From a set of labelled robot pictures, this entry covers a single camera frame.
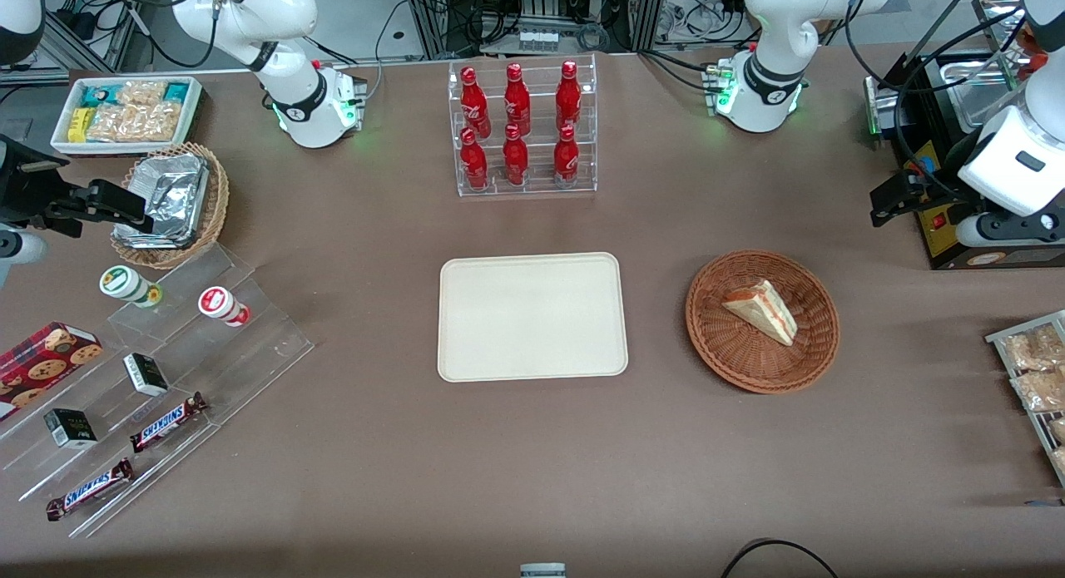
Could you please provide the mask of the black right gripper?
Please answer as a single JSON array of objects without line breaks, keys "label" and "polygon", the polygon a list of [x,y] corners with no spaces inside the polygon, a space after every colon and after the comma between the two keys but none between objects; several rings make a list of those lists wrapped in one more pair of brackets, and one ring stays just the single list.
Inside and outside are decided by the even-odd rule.
[{"label": "black right gripper", "polygon": [[72,210],[53,207],[70,188],[58,172],[69,161],[43,154],[9,137],[1,139],[1,221],[27,228],[42,225],[45,230],[80,238],[83,220],[115,222],[152,234],[155,219],[147,213],[147,202],[132,191],[109,180],[91,180],[72,189]]}]

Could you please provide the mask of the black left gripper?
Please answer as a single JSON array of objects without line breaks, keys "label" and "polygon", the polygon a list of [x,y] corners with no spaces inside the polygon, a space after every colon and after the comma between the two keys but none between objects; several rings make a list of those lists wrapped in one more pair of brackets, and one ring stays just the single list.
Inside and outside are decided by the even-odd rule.
[{"label": "black left gripper", "polygon": [[981,214],[983,197],[965,185],[954,174],[937,171],[892,174],[870,191],[871,224],[882,228],[899,215],[922,213],[946,205],[950,220],[963,220]]}]

